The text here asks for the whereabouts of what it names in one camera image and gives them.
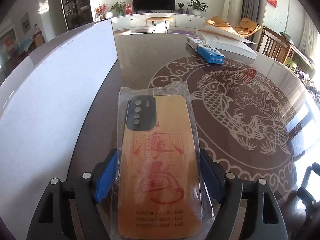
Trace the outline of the wooden phone case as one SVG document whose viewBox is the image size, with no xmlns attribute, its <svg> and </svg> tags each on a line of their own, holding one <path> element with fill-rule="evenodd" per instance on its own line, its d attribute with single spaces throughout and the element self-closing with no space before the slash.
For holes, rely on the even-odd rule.
<svg viewBox="0 0 320 240">
<path fill-rule="evenodd" d="M 214 221 L 186 82 L 118 95 L 112 239 L 204 239 Z"/>
</svg>

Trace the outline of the blue white small box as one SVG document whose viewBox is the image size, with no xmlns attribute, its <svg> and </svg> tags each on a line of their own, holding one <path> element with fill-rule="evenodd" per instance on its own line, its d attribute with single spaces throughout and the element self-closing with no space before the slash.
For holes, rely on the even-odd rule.
<svg viewBox="0 0 320 240">
<path fill-rule="evenodd" d="M 187 45 L 195 50 L 209 64 L 223 64 L 225 56 L 199 37 L 187 37 Z"/>
</svg>

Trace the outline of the wooden dining chair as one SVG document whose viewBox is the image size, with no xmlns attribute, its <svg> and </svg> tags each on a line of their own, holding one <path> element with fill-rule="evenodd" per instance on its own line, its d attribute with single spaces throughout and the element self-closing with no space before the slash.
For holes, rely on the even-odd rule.
<svg viewBox="0 0 320 240">
<path fill-rule="evenodd" d="M 287 59 L 292 61 L 296 59 L 292 48 L 292 44 L 284 36 L 268 27 L 263 27 L 257 48 L 259 53 L 286 65 Z"/>
</svg>

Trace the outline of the flat white open box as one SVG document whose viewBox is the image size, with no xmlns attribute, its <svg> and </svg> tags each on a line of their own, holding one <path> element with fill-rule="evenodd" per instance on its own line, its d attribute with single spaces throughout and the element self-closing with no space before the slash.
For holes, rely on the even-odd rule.
<svg viewBox="0 0 320 240">
<path fill-rule="evenodd" d="M 210 34 L 199 30 L 196 31 L 196 35 L 216 49 L 239 54 L 253 60 L 257 57 L 256 52 L 248 45 L 233 38 Z"/>
</svg>

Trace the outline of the orange lounge chair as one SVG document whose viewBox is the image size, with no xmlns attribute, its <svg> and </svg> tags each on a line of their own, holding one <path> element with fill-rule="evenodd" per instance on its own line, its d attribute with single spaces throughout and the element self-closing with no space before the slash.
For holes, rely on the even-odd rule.
<svg viewBox="0 0 320 240">
<path fill-rule="evenodd" d="M 218 27 L 243 38 L 250 37 L 261 29 L 261 26 L 257 22 L 246 17 L 244 17 L 239 24 L 230 25 L 219 16 L 214 16 L 210 20 L 206 20 L 206 25 Z"/>
</svg>

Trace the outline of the potted green plant right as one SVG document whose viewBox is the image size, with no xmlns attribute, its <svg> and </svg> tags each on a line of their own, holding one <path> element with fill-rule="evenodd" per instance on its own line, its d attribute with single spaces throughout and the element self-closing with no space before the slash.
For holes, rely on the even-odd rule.
<svg viewBox="0 0 320 240">
<path fill-rule="evenodd" d="M 208 5 L 201 3 L 199 0 L 189 0 L 188 7 L 192 9 L 193 15 L 200 16 L 203 12 L 206 12 Z"/>
</svg>

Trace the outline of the potted green plant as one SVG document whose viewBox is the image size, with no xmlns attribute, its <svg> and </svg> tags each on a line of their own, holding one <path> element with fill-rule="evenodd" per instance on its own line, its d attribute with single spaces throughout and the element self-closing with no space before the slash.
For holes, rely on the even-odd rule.
<svg viewBox="0 0 320 240">
<path fill-rule="evenodd" d="M 115 12 L 118 16 L 125 14 L 125 2 L 116 2 L 114 5 L 112 5 L 110 11 Z"/>
<path fill-rule="evenodd" d="M 192 9 L 193 15 L 200 16 L 203 12 L 206 12 L 208 5 L 201 3 L 199 0 L 189 0 L 188 7 Z"/>
</svg>

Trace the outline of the white tv cabinet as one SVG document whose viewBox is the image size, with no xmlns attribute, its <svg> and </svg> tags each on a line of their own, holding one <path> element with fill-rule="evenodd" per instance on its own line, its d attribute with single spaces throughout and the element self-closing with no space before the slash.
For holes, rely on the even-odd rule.
<svg viewBox="0 0 320 240">
<path fill-rule="evenodd" d="M 111 18 L 114 30 L 135 28 L 188 28 L 199 29 L 204 26 L 205 18 L 191 14 L 144 13 Z"/>
</svg>

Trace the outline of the red flower arrangement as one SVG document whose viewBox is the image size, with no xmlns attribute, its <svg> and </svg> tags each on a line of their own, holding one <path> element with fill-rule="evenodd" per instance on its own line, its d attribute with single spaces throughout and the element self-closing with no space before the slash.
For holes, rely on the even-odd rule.
<svg viewBox="0 0 320 240">
<path fill-rule="evenodd" d="M 100 20 L 105 19 L 106 9 L 107 9 L 106 3 L 100 4 L 98 7 L 94 9 L 95 14 Z"/>
</svg>

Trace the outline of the small potted plant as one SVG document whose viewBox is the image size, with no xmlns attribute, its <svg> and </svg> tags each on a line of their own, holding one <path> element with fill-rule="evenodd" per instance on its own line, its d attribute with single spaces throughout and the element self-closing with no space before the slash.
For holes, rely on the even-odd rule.
<svg viewBox="0 0 320 240">
<path fill-rule="evenodd" d="M 185 4 L 178 2 L 177 5 L 178 5 L 178 13 L 179 13 L 179 14 L 184 14 Z"/>
</svg>

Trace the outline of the potted green plant left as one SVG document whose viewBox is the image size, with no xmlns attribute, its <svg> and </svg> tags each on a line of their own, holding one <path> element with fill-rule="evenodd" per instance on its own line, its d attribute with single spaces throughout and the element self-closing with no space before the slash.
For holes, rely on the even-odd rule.
<svg viewBox="0 0 320 240">
<path fill-rule="evenodd" d="M 110 11 L 115 12 L 118 16 L 125 14 L 125 2 L 116 2 L 114 5 L 112 5 Z"/>
</svg>

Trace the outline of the dark glass display cabinet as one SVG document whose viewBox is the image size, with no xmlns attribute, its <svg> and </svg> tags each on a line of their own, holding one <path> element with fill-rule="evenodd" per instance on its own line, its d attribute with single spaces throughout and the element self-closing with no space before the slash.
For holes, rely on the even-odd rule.
<svg viewBox="0 0 320 240">
<path fill-rule="evenodd" d="M 93 22 L 89 0 L 61 0 L 68 30 Z"/>
</svg>

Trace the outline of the black television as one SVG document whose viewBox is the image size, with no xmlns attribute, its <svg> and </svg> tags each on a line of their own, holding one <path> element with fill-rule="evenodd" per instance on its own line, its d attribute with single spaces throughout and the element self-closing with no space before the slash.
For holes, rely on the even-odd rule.
<svg viewBox="0 0 320 240">
<path fill-rule="evenodd" d="M 172 11 L 175 10 L 176 0 L 132 0 L 135 12 L 141 11 Z"/>
</svg>

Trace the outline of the framed wall painting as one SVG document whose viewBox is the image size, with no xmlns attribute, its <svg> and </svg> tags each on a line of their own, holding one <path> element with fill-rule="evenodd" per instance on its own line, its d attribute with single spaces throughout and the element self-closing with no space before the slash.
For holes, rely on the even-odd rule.
<svg viewBox="0 0 320 240">
<path fill-rule="evenodd" d="M 21 18 L 21 27 L 25 34 L 31 29 L 28 12 L 26 12 Z"/>
</svg>

